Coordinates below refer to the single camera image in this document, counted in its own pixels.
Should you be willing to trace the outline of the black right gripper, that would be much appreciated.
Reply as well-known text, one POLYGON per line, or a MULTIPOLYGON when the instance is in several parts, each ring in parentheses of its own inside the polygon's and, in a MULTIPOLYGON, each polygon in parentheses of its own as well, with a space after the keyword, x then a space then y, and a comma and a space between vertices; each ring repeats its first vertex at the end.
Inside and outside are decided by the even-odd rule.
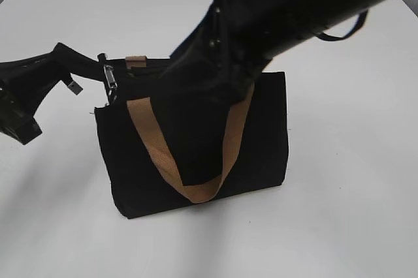
POLYGON ((212 0, 170 59, 171 94, 242 100, 276 55, 314 35, 310 0, 212 0))

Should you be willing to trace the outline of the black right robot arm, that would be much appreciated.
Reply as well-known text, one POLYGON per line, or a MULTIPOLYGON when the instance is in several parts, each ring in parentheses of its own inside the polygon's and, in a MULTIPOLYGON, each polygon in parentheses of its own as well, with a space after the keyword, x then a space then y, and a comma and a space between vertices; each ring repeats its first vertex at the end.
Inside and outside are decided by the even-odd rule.
POLYGON ((355 29, 384 0, 213 0, 206 16, 174 51, 163 79, 185 92, 227 102, 245 97, 271 60, 353 16, 355 29))

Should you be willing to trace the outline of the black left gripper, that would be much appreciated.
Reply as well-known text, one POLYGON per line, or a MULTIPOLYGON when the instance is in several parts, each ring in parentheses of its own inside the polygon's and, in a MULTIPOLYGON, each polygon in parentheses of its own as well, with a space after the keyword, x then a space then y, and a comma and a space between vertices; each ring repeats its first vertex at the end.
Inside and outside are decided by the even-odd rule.
POLYGON ((26 145, 42 134, 34 115, 47 94, 62 82, 75 95, 82 86, 74 74, 98 82, 105 81, 103 66, 72 48, 57 43, 46 58, 29 58, 1 63, 1 133, 26 145), (49 60, 64 74, 48 78, 49 60))

